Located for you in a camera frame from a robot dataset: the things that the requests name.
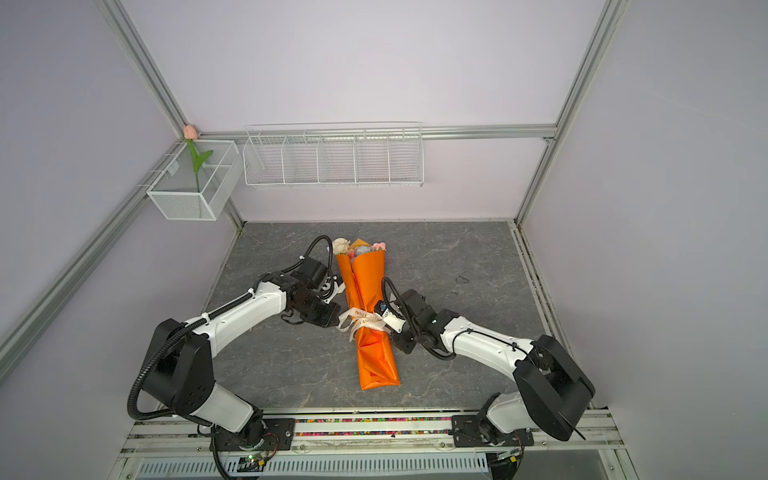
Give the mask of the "white ribbon strip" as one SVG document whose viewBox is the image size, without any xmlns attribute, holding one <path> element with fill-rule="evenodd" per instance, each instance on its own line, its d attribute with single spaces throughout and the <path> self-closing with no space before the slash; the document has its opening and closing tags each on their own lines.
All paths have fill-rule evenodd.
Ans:
<svg viewBox="0 0 768 480">
<path fill-rule="evenodd" d="M 376 313 L 367 312 L 358 308 L 350 308 L 342 312 L 338 317 L 337 330 L 349 334 L 349 341 L 356 338 L 356 333 L 368 328 L 374 331 L 386 331 L 388 324 Z"/>
</svg>

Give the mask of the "orange wrapping paper sheet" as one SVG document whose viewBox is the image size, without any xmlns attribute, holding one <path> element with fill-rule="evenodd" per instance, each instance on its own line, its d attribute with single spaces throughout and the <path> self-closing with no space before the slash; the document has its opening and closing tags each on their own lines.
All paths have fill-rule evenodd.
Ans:
<svg viewBox="0 0 768 480">
<path fill-rule="evenodd" d="M 400 377 L 386 331 L 388 324 L 375 311 L 384 300 L 386 245 L 345 238 L 333 240 L 332 245 L 347 300 L 338 329 L 348 332 L 355 344 L 360 388 L 398 386 Z"/>
</svg>

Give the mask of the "cream rose fake flower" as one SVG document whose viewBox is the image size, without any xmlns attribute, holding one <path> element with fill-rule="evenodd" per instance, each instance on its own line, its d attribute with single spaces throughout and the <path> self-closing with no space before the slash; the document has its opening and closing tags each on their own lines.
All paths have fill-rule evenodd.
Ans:
<svg viewBox="0 0 768 480">
<path fill-rule="evenodd" d="M 334 255 L 346 255 L 350 249 L 351 242 L 346 238 L 336 238 L 332 241 Z"/>
</svg>

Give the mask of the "white rose fake flower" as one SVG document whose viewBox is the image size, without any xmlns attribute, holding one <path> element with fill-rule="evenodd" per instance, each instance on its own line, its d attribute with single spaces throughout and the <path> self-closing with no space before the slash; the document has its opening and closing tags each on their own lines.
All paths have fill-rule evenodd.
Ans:
<svg viewBox="0 0 768 480">
<path fill-rule="evenodd" d="M 355 256 L 358 257 L 367 253 L 371 253 L 372 251 L 373 251 L 373 248 L 371 246 L 366 246 L 366 245 L 358 246 L 355 248 Z"/>
</svg>

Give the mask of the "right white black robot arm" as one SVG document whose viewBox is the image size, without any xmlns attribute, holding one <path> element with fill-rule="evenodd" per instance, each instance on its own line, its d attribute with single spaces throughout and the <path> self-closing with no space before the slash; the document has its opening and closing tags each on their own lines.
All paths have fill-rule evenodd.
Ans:
<svg viewBox="0 0 768 480">
<path fill-rule="evenodd" d="M 450 311 L 431 307 L 387 305 L 376 311 L 392 322 L 392 340 L 405 352 L 419 344 L 441 360 L 463 356 L 511 379 L 516 391 L 495 393 L 457 426 L 459 438 L 500 446 L 520 430 L 537 428 L 567 441 L 595 395 L 595 388 L 563 345 L 554 337 L 536 340 L 503 335 Z"/>
</svg>

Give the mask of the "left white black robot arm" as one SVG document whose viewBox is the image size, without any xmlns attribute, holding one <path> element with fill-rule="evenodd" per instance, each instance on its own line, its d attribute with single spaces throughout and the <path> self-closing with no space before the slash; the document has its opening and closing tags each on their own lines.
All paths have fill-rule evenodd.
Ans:
<svg viewBox="0 0 768 480">
<path fill-rule="evenodd" d="M 257 448 L 268 434 L 262 410 L 221 386 L 214 359 L 261 322 L 296 314 L 327 328 L 338 319 L 333 299 L 345 290 L 331 277 L 319 289 L 290 276 L 269 274 L 234 300 L 185 322 L 168 319 L 155 329 L 126 409 L 136 421 L 179 416 L 213 432 L 224 430 L 244 448 Z"/>
</svg>

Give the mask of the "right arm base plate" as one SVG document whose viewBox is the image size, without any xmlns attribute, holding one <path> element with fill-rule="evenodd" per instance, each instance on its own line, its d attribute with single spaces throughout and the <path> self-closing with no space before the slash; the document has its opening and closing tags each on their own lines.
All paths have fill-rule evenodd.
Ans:
<svg viewBox="0 0 768 480">
<path fill-rule="evenodd" d="M 534 444 L 529 429 L 501 433 L 478 415 L 454 415 L 451 417 L 451 436 L 454 445 L 464 447 L 529 447 Z"/>
</svg>

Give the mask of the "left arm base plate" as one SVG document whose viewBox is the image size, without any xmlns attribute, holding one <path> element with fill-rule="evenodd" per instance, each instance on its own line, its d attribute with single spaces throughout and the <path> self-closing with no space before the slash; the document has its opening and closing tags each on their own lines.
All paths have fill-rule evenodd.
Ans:
<svg viewBox="0 0 768 480">
<path fill-rule="evenodd" d="M 232 433 L 215 427 L 211 439 L 222 452 L 287 451 L 294 438 L 296 421 L 289 417 L 267 417 L 255 427 L 253 435 Z"/>
</svg>

